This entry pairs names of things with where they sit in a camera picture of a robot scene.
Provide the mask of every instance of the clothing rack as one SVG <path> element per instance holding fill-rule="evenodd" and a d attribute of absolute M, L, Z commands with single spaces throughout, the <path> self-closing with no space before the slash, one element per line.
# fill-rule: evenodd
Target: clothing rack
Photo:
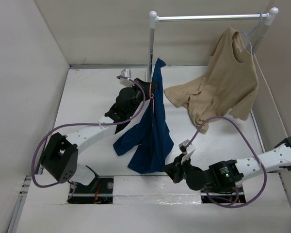
<path fill-rule="evenodd" d="M 210 20 L 243 20 L 243 19 L 265 19 L 265 23 L 258 38 L 253 43 L 253 54 L 257 51 L 263 37 L 266 34 L 268 27 L 272 24 L 275 16 L 279 10 L 276 7 L 270 9 L 269 13 L 265 14 L 251 14 L 251 15 L 221 15 L 221 16 L 176 16 L 176 17 L 159 17 L 155 11 L 151 11 L 150 17 L 150 37 L 149 37 L 149 54 L 146 81 L 151 81 L 152 76 L 152 62 L 153 62 L 153 46 L 154 46 L 154 30 L 158 22 L 179 22 L 179 21 L 210 21 Z"/>

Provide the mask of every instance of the white table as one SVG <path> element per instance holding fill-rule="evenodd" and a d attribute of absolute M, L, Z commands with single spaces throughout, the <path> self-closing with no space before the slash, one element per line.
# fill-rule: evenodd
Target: white table
<path fill-rule="evenodd" d="M 163 85 L 166 88 L 185 83 L 203 74 L 205 69 L 206 67 L 164 67 Z M 133 77 L 143 78 L 145 70 L 131 69 L 131 72 Z M 94 122 L 101 118 L 114 104 L 119 90 L 123 88 L 115 78 L 120 71 L 121 69 L 70 70 L 56 126 L 72 122 Z M 180 154 L 178 144 L 190 139 L 196 129 L 186 109 L 176 108 L 166 97 L 164 104 L 166 122 L 175 143 L 166 159 L 166 163 L 170 163 Z M 90 166 L 99 175 L 116 176 L 114 204 L 72 205 L 66 202 L 69 190 L 67 183 L 47 189 L 31 185 L 17 233 L 291 233 L 291 209 L 277 174 L 268 174 L 266 189 L 256 202 L 245 208 L 229 210 L 213 204 L 201 204 L 200 192 L 193 192 L 185 182 L 173 184 L 163 173 L 154 174 L 160 176 L 145 177 L 128 169 L 127 165 L 135 149 L 118 157 L 112 144 L 138 123 L 140 118 L 141 115 L 118 135 L 103 139 L 79 157 L 79 163 Z M 256 153 L 262 153 L 252 117 L 247 121 L 233 120 Z M 59 132 L 66 134 L 78 129 L 79 127 L 65 128 Z M 210 123 L 209 130 L 206 134 L 198 135 L 194 145 L 196 151 L 192 156 L 192 164 L 202 169 L 222 160 L 252 156 L 233 126 L 223 120 Z M 47 172 L 37 178 L 41 184 L 54 181 Z M 259 191 L 262 181 L 263 177 L 259 176 L 243 184 L 247 200 Z"/>

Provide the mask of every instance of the blue garment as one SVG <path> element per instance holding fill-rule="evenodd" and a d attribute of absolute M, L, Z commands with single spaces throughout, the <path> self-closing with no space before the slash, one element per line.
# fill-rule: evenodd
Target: blue garment
<path fill-rule="evenodd" d="M 113 144 L 114 150 L 119 156 L 139 145 L 128 168 L 141 174 L 163 172 L 165 159 L 174 146 L 165 122 L 161 73 L 161 68 L 165 65 L 163 60 L 157 59 L 153 72 L 152 82 L 158 83 L 154 93 L 154 112 L 153 99 L 151 99 L 140 123 L 128 130 Z"/>

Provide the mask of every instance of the brown shirt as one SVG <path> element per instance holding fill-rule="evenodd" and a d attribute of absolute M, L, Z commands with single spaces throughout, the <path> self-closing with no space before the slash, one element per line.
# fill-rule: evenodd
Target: brown shirt
<path fill-rule="evenodd" d="M 196 126 L 209 117 L 224 116 L 230 109 L 230 115 L 247 120 L 259 83 L 253 57 L 240 34 L 231 27 L 226 29 L 210 55 L 204 75 L 165 89 L 165 95 L 177 107 L 187 108 Z"/>

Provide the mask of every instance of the white wall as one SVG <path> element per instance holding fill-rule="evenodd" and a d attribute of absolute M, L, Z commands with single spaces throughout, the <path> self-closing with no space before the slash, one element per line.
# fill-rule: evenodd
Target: white wall
<path fill-rule="evenodd" d="M 52 124 L 68 69 L 33 0 L 0 0 L 0 233 Z"/>
<path fill-rule="evenodd" d="M 286 135 L 291 136 L 291 0 L 273 0 L 268 8 L 276 6 L 279 14 L 269 28 L 256 53 L 259 65 L 273 94 L 274 109 L 269 91 L 261 89 L 259 104 L 259 129 L 263 134 L 266 149 L 270 150 Z M 291 172 L 282 173 L 291 205 Z"/>
<path fill-rule="evenodd" d="M 148 14 L 160 16 L 253 14 L 269 0 L 35 0 L 70 64 L 146 64 Z M 221 33 L 252 30 L 257 21 L 160 23 L 154 60 L 206 65 Z"/>

